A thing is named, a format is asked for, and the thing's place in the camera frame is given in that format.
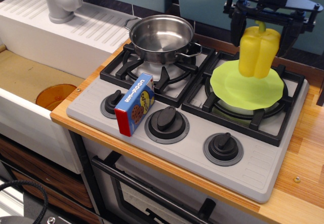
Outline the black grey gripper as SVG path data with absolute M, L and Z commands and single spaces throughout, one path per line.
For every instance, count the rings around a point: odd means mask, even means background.
M 323 5 L 310 0 L 227 0 L 224 5 L 224 13 L 231 18 L 230 39 L 236 47 L 248 18 L 282 26 L 277 57 L 286 56 L 300 33 L 313 30 L 321 11 Z

